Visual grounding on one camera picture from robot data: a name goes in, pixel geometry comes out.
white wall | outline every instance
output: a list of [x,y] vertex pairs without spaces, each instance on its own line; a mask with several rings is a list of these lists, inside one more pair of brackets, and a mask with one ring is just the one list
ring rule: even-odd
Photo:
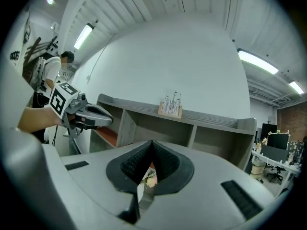
[[[178,13],[116,35],[91,75],[99,52],[77,71],[72,84],[96,103],[98,95],[159,104],[174,91],[182,105],[232,118],[249,117],[246,76],[236,48],[209,15]],[[78,139],[88,147],[89,132]]]
[[277,112],[272,107],[250,100],[250,117],[257,120],[257,128],[262,128],[262,124],[267,124],[267,121],[272,121],[272,117],[275,118],[275,122],[270,124],[277,124]]

fluorescent light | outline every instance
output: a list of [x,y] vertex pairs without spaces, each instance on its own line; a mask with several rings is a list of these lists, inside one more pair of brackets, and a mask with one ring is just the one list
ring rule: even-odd
[[289,83],[289,85],[292,88],[294,88],[296,90],[296,92],[298,92],[299,94],[303,94],[304,93],[304,91],[297,85],[296,82],[293,81],[293,82]]
[[272,66],[270,63],[264,61],[263,59],[258,58],[257,56],[247,53],[245,51],[239,51],[239,57],[241,60],[251,63],[257,67],[260,67],[273,75],[276,72],[278,72],[278,69]]
[[86,24],[85,27],[83,28],[82,32],[78,36],[78,39],[74,45],[76,49],[79,49],[81,44],[85,41],[87,36],[91,33],[91,31],[94,29],[94,27],[91,24]]
[[47,0],[47,3],[49,3],[50,5],[53,4],[54,0]]

